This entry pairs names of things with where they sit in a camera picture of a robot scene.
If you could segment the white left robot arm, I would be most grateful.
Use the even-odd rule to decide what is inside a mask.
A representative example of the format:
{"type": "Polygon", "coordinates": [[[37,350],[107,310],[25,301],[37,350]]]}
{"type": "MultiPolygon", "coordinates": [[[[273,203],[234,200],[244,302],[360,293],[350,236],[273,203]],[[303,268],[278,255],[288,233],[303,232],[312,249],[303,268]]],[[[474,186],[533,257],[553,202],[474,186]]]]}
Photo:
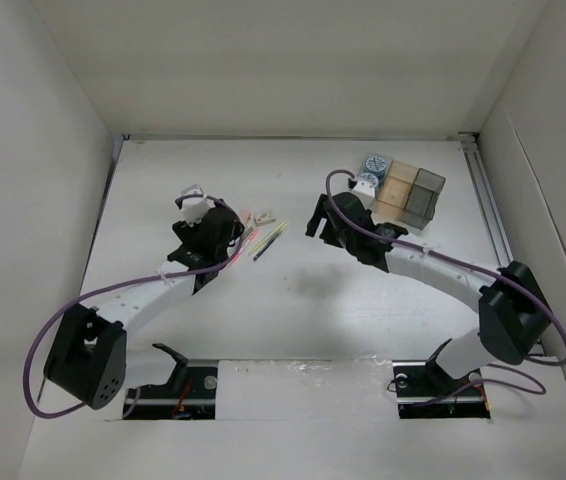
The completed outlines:
{"type": "Polygon", "coordinates": [[[80,404],[99,410],[125,385],[130,338],[144,326],[213,281],[244,232],[239,216],[214,206],[190,225],[173,225],[181,245],[155,278],[118,287],[98,306],[82,301],[63,312],[44,365],[44,376],[80,404]]]}

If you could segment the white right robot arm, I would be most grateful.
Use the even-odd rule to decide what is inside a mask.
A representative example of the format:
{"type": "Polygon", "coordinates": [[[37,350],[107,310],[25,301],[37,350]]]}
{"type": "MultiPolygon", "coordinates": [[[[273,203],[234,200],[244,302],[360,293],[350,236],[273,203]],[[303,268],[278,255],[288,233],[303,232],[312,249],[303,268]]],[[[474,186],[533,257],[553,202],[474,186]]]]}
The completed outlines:
{"type": "Polygon", "coordinates": [[[478,315],[477,327],[444,341],[426,360],[425,381],[434,392],[449,393],[470,372],[494,360],[521,364],[551,324],[547,302],[530,269],[513,261],[488,283],[489,270],[457,267],[434,251],[410,248],[400,239],[407,233],[391,223],[374,223],[371,212],[348,192],[320,195],[306,229],[307,236],[346,250],[359,263],[417,280],[478,315]]]}

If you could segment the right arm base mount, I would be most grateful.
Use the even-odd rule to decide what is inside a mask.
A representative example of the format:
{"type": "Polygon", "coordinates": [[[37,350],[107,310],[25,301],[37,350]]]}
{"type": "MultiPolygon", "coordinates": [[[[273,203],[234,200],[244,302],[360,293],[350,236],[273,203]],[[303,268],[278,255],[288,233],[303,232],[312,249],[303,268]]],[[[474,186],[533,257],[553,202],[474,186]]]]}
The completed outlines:
{"type": "Polygon", "coordinates": [[[386,390],[396,396],[402,420],[491,418],[484,389],[471,383],[482,379],[479,370],[452,379],[424,360],[401,360],[392,363],[392,372],[386,390]]]}

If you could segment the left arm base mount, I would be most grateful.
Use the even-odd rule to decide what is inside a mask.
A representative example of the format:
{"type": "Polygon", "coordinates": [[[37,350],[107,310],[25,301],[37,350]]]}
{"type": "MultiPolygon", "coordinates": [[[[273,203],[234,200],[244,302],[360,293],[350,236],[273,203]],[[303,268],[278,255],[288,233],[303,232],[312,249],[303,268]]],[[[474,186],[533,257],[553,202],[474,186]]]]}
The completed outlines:
{"type": "Polygon", "coordinates": [[[123,420],[214,420],[218,385],[217,361],[194,361],[172,388],[164,380],[128,388],[123,420]]]}

